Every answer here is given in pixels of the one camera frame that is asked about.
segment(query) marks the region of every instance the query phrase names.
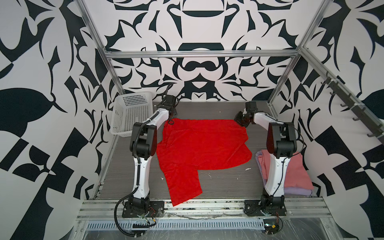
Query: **gray work surface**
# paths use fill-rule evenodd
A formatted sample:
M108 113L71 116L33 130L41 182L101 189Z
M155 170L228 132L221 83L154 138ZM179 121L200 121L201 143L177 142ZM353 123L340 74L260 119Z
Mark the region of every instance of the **gray work surface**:
M264 101L258 102L257 107L260 111L270 113ZM176 109L177 117L180 119L234 119L235 115L244 108L244 102L180 102ZM158 142L162 140L163 126L158 129ZM266 149L267 130L259 125L249 125L247 134L248 141L245 144L252 152L251 160L230 169L199 170L203 193L197 198L260 197L263 180L255 153ZM132 152L129 150L130 140L131 137L119 138L99 199L120 199L132 191L134 161ZM151 198L170 198L167 182L156 154L151 161L149 189Z

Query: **purple folded cloth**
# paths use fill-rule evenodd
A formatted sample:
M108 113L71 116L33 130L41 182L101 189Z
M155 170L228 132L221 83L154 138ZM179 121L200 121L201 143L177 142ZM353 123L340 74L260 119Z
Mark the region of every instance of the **purple folded cloth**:
M258 151L256 153L256 159L260 155L263 155L263 153L261 151ZM256 160L256 162L257 162L257 165L259 166L260 174L263 175L261 171L262 167L259 161ZM265 184L266 184L266 179L263 178L263 185L265 186ZM309 197L312 195L312 190L308 190L300 187L285 187L284 194L295 194L295 195L303 195L303 196Z

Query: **black and white wall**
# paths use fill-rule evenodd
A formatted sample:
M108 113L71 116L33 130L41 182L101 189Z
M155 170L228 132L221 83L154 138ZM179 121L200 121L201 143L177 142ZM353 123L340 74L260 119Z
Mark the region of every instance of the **black and white wall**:
M73 0L2 1L0 20L1 239L67 239L116 88Z
M309 50L383 119L384 2L335 0ZM384 237L384 145L301 58L274 102L306 147L303 164L345 237Z
M295 49L319 0L86 0L108 51ZM289 57L114 59L127 92L267 100Z

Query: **laundry basket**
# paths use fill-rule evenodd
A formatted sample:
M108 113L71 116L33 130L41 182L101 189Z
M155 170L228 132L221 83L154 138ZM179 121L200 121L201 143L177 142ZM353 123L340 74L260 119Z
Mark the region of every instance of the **laundry basket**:
M152 115L151 92L129 93L117 96L114 101L110 132L113 135L129 137L133 124L144 122Z

